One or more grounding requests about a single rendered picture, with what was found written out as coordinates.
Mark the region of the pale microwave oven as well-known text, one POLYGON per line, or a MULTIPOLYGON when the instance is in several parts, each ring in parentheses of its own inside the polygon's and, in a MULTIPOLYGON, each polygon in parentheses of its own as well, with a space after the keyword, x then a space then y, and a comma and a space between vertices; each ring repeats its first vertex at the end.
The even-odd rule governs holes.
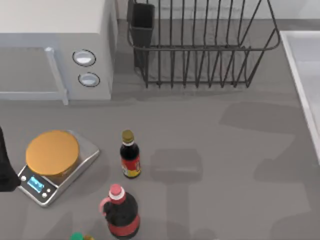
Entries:
POLYGON ((0 0, 0 100, 62 101, 44 50, 51 47, 68 103, 109 101, 117 40, 116 0, 0 0), (94 53, 94 65, 73 61, 82 49, 94 53), (98 86, 78 82, 87 72, 98 86))

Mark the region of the small microwave knob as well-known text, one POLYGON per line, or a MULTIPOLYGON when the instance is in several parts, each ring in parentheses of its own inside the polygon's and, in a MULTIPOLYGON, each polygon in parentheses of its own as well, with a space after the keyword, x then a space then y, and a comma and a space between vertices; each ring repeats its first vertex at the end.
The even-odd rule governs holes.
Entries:
POLYGON ((78 82, 87 88, 94 88, 100 84, 100 78, 93 72, 86 72, 78 75, 78 82))

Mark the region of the silver kitchen scale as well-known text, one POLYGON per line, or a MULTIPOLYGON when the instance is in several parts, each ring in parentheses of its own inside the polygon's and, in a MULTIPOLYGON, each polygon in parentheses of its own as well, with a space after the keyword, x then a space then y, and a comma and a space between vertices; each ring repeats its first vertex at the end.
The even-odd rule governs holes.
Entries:
POLYGON ((49 130, 25 151, 18 187, 42 208, 52 204, 98 158, 100 149, 72 130, 49 130))

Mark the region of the large microwave knob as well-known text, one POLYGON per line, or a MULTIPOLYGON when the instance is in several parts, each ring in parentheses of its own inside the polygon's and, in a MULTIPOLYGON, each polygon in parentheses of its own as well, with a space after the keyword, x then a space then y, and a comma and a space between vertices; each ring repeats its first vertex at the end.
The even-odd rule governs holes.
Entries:
POLYGON ((73 52, 72 60, 81 67, 90 67, 95 64, 97 59, 92 51, 81 49, 73 52))

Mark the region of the dark jug with pink cap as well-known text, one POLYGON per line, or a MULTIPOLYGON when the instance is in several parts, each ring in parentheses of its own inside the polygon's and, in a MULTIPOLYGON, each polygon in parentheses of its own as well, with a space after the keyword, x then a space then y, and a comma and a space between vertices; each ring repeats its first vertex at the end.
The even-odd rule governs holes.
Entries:
POLYGON ((138 203, 121 185, 110 186, 108 196, 99 203, 99 211, 116 239, 129 240, 138 233, 141 223, 138 203))

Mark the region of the black cutlery holder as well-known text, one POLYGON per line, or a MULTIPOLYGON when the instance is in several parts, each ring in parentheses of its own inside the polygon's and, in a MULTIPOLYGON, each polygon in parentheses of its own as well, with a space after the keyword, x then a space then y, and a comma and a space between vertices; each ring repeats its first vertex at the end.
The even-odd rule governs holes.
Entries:
POLYGON ((127 21, 131 37, 134 67, 144 75, 148 63, 148 49, 152 42, 155 19, 155 6, 128 0, 127 21))

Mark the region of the dark bottle with gold cap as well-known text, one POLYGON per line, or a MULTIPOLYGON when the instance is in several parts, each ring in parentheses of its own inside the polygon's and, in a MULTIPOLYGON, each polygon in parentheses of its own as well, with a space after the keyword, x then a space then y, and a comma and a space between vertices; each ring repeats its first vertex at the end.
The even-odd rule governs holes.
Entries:
POLYGON ((120 157, 122 172, 127 178, 133 179, 141 173, 140 149, 131 130, 124 130, 121 137, 120 157))

